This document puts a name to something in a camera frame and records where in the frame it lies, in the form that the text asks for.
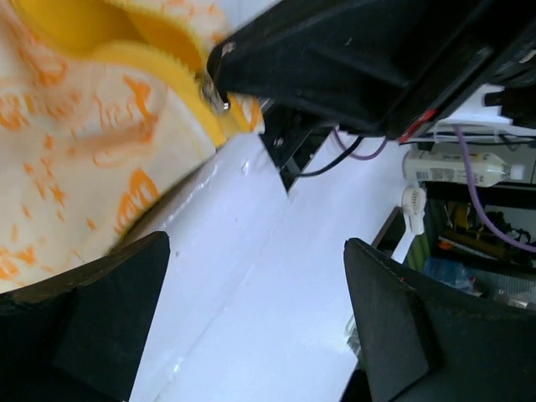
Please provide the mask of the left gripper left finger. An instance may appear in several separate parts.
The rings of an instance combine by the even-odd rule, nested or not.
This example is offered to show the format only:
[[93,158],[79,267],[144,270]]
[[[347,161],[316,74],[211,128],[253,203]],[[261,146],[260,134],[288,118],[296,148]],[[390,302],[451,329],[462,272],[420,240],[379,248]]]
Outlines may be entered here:
[[154,232],[1,295],[3,401],[127,401],[168,268]]

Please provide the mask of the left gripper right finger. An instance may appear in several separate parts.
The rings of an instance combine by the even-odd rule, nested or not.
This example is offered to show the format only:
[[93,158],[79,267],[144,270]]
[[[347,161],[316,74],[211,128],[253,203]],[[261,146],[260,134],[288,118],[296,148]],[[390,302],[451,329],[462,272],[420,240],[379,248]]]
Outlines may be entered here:
[[534,400],[533,311],[466,294],[359,239],[343,258],[373,400]]

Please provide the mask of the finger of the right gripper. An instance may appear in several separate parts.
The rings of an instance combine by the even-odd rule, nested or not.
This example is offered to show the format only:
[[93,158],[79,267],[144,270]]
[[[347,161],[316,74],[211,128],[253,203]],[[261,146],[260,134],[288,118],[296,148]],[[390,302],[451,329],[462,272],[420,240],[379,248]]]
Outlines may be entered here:
[[223,94],[378,134],[437,110],[492,55],[470,27],[489,1],[282,1],[217,45]]

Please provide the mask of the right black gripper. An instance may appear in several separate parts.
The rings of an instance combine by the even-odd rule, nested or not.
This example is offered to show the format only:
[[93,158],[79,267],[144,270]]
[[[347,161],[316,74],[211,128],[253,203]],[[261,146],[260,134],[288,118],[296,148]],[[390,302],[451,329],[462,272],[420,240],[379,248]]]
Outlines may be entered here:
[[409,139],[479,95],[523,129],[535,127],[535,3],[427,1],[394,62],[409,84],[385,119],[389,138]]

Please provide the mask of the yellow and patterned jacket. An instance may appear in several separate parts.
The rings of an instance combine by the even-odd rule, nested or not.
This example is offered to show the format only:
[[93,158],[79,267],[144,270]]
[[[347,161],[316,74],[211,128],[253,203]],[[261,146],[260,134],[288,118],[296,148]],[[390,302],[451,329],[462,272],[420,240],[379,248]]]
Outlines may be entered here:
[[218,1],[1,4],[1,289],[97,260],[259,103],[207,96]]

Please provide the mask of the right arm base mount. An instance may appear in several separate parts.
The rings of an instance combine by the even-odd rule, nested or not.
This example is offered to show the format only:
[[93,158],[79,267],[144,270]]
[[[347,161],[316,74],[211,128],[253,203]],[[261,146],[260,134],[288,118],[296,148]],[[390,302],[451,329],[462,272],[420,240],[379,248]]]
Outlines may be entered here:
[[271,104],[264,113],[265,132],[260,135],[264,147],[278,170],[288,192],[297,176],[332,134],[332,122],[312,114]]

